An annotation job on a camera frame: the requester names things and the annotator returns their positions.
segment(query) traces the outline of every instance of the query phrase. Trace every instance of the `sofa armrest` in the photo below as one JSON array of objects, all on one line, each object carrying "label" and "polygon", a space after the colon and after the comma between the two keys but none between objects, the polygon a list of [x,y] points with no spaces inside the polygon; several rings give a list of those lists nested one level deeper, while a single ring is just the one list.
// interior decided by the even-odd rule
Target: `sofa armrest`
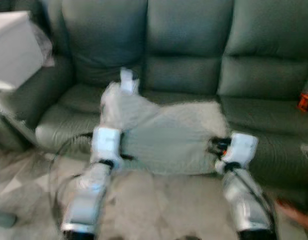
[{"label": "sofa armrest", "polygon": [[0,113],[35,128],[43,113],[74,84],[71,61],[55,56],[54,67],[43,67],[19,88],[0,93]]}]

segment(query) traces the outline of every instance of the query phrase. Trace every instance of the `white box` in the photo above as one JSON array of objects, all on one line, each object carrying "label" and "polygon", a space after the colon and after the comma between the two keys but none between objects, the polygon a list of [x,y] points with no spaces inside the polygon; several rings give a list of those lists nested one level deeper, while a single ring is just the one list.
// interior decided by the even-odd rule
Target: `white box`
[{"label": "white box", "polygon": [[0,13],[0,86],[18,88],[43,65],[26,11]]}]

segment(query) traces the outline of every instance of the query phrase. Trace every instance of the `green leather sofa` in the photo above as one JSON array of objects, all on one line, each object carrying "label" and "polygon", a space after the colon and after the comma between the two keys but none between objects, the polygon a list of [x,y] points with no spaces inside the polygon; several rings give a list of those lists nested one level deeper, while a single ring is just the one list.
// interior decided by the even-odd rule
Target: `green leather sofa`
[{"label": "green leather sofa", "polygon": [[[0,94],[0,112],[33,144],[55,153],[91,132],[102,91],[125,66],[156,103],[220,101],[232,130],[259,137],[253,176],[306,205],[308,113],[297,103],[308,80],[308,0],[47,2],[55,67]],[[67,154],[88,159],[89,149],[73,142]]]}]

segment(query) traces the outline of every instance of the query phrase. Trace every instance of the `human hand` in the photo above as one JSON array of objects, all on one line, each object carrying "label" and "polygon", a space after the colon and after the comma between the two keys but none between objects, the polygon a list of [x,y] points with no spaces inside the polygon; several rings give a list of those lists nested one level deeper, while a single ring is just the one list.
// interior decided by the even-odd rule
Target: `human hand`
[{"label": "human hand", "polygon": [[299,223],[304,229],[308,231],[308,215],[298,211],[289,203],[282,200],[277,200],[279,209],[286,214],[289,218]]}]

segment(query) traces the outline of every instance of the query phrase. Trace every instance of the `black cable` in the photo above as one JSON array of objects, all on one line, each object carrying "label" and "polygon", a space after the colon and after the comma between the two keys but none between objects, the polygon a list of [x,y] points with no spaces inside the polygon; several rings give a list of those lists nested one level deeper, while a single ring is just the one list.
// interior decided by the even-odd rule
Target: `black cable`
[{"label": "black cable", "polygon": [[264,200],[266,201],[266,203],[270,208],[270,210],[268,210],[268,208],[264,206],[262,199],[255,193],[252,187],[234,169],[230,169],[230,171],[241,181],[242,184],[245,185],[245,187],[249,190],[249,193],[253,196],[253,198],[257,201],[257,203],[260,205],[263,211],[267,214],[267,217],[271,221],[270,223],[272,226],[271,231],[273,232],[273,234],[275,234],[276,240],[278,240],[279,235],[277,229],[276,210],[272,201],[268,198],[268,196],[265,193],[262,194],[262,197],[264,198]]},{"label": "black cable", "polygon": [[54,200],[52,197],[52,183],[51,183],[51,175],[52,175],[52,168],[55,164],[55,162],[57,161],[57,159],[59,158],[59,156],[61,155],[62,151],[64,150],[64,148],[69,144],[70,141],[75,140],[77,138],[80,137],[87,137],[87,138],[91,138],[93,136],[92,132],[89,133],[82,133],[82,134],[78,134],[75,135],[73,137],[70,137],[69,139],[67,139],[62,145],[61,147],[58,149],[58,151],[56,152],[55,156],[53,157],[53,159],[51,160],[50,164],[49,164],[49,170],[48,170],[48,200],[49,200],[49,205],[50,205],[50,210],[51,210],[51,214],[52,217],[54,219],[54,223],[55,226],[57,228],[58,231],[61,231],[61,222],[60,222],[60,217],[61,217],[61,207],[59,204],[59,193],[60,190],[63,186],[67,186],[67,184],[72,181],[73,179],[81,176],[81,174],[76,174],[76,175],[72,175],[66,179],[64,179],[61,184],[56,188],[55,190],[55,196],[54,196]]}]

